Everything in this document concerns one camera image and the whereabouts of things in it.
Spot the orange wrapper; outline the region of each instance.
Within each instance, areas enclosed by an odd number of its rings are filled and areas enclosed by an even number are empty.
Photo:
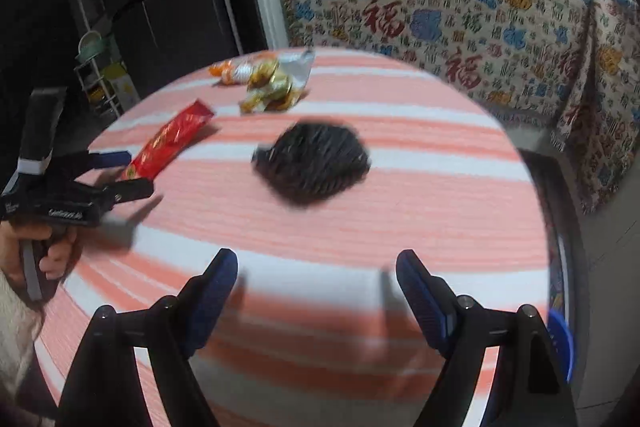
[[[180,111],[142,148],[123,172],[122,179],[155,179],[213,115],[213,111],[200,100]]]

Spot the beige sleeve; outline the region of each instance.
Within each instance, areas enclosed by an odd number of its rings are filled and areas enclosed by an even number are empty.
[[[20,300],[0,271],[0,396],[15,397],[41,327],[42,315]]]

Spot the tile floor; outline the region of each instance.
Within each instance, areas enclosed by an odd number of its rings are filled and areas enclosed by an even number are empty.
[[[558,159],[578,208],[566,158],[539,133],[509,134],[517,146]],[[636,162],[609,203],[587,216],[578,212],[591,312],[586,370],[575,404],[580,427],[602,425],[640,365],[639,206],[640,162]]]

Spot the fabric with chinese characters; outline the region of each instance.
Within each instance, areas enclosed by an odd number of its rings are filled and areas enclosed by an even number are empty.
[[[626,0],[282,0],[290,44],[389,55],[505,124],[552,131],[585,211],[618,188],[640,122],[636,4]]]

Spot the round table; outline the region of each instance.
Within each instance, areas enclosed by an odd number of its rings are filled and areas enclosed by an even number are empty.
[[[121,204],[103,241],[46,308],[36,353],[56,399],[94,310],[146,308],[177,294],[220,247],[239,276],[207,346],[191,359],[223,427],[411,426],[442,359],[420,334],[394,273],[413,248],[457,294],[546,317],[545,229],[526,166],[494,118],[434,76],[383,55],[317,49],[308,97],[288,112],[240,116],[245,88],[212,86],[206,69],[131,109],[92,150],[136,153],[196,98],[211,132],[156,179],[156,198]],[[369,149],[366,180],[291,208],[250,160],[301,118],[354,127]],[[85,180],[95,179],[95,173]],[[130,245],[113,221],[139,223]],[[168,425],[146,352],[138,367],[156,427]],[[467,415],[486,404],[497,351],[487,350]]]

